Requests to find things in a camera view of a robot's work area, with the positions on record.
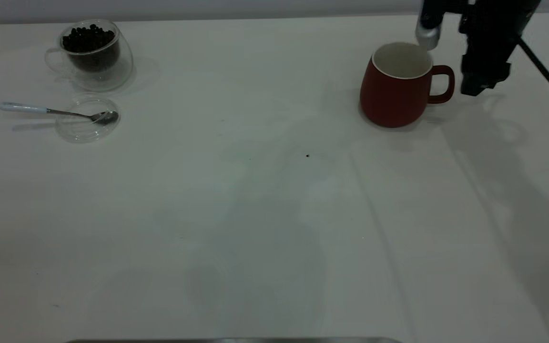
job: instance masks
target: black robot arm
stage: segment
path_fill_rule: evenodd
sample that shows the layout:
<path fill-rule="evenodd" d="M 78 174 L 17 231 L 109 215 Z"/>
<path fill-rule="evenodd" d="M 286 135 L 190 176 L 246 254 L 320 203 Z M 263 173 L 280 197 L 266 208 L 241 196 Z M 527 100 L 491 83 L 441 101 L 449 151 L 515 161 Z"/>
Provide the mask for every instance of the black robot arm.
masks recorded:
<path fill-rule="evenodd" d="M 416 37 L 428 50 L 440 39 L 444 13 L 459 13 L 459 32 L 467 35 L 467 52 L 463 55 L 461 93 L 479 95 L 494 88 L 509 76 L 508 59 L 517 45 L 549 82 L 549 71 L 522 40 L 522 32 L 541 0 L 423 0 Z"/>

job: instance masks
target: glass cup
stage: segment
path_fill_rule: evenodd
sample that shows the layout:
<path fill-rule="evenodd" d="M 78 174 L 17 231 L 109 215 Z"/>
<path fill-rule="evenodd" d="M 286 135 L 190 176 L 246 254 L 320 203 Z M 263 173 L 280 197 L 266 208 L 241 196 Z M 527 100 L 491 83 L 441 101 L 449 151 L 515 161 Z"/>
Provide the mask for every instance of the glass cup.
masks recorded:
<path fill-rule="evenodd" d="M 63 45 L 63 37 L 73 29 L 90 28 L 96 25 L 103 31 L 113 31 L 113 40 L 89 52 L 71 52 Z M 53 53 L 60 52 L 62 62 L 53 59 Z M 46 51 L 46 65 L 61 76 L 69 78 L 80 87 L 90 91 L 108 91 L 128 80 L 132 71 L 132 52 L 116 24 L 105 19 L 77 22 L 66 28 L 57 39 L 57 47 Z"/>

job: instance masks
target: table surface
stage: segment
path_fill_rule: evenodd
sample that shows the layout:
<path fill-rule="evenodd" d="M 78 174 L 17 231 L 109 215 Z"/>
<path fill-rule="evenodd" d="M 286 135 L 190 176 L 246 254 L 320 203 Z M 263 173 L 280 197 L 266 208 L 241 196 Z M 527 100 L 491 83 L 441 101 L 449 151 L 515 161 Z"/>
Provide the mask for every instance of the table surface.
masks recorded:
<path fill-rule="evenodd" d="M 433 56 L 460 81 L 458 20 Z M 415 24 L 120 22 L 109 137 L 0 111 L 0 343 L 549 342 L 549 85 L 516 50 L 496 89 L 374 126 L 370 54 Z M 70 104 L 43 63 L 63 28 L 0 25 L 0 101 Z M 525 40 L 549 67 L 549 14 Z"/>

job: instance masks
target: glass cup handle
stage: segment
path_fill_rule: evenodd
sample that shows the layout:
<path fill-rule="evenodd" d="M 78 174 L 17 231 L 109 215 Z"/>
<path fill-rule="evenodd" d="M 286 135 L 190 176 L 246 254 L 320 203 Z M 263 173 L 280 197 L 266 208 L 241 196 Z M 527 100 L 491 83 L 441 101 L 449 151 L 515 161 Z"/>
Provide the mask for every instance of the glass cup handle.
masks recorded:
<path fill-rule="evenodd" d="M 44 54 L 44 61 L 46 61 L 46 65 L 48 68 L 52 69 L 52 71 L 61 74 L 63 76 L 68 76 L 68 74 L 65 72 L 65 68 L 63 67 L 62 62 L 54 62 L 52 60 L 52 54 L 55 52 L 61 52 L 60 48 L 49 48 L 46 50 L 46 54 Z"/>

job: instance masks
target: wall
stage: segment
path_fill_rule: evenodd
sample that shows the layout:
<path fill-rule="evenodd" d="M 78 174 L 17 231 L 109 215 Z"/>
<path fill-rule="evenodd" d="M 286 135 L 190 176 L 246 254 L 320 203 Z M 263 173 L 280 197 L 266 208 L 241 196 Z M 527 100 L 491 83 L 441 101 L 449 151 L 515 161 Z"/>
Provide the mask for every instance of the wall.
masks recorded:
<path fill-rule="evenodd" d="M 0 22 L 418 13 L 420 4 L 421 0 L 0 0 Z M 541 10 L 549 10 L 549 0 L 542 0 Z"/>

